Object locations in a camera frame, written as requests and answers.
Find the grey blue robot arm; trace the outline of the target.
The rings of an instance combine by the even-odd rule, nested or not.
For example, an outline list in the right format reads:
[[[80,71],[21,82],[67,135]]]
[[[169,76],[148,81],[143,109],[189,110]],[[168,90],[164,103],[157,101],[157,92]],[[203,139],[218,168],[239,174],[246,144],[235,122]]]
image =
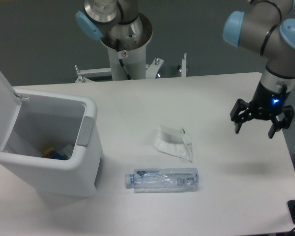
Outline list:
[[[285,101],[295,85],[295,19],[288,14],[294,0],[252,0],[248,13],[235,11],[226,20],[223,39],[267,58],[250,102],[238,99],[230,113],[238,133],[252,119],[269,120],[272,138],[290,127],[294,110]],[[114,80],[154,79],[162,60],[146,64],[146,46],[152,37],[149,19],[135,0],[87,0],[75,16],[80,29],[107,48]]]

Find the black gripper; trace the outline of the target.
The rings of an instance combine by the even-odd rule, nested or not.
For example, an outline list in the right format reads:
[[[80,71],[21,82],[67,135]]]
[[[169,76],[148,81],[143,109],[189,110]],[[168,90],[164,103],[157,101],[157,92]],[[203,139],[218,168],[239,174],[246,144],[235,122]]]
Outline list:
[[[282,85],[279,86],[279,92],[274,92],[259,82],[251,102],[248,103],[239,98],[230,112],[231,121],[235,125],[235,133],[238,134],[242,124],[252,119],[271,120],[272,126],[268,132],[270,139],[282,128],[288,129],[295,112],[291,105],[285,106],[290,94],[287,89],[287,85]],[[281,113],[284,117],[278,120],[276,117]]]

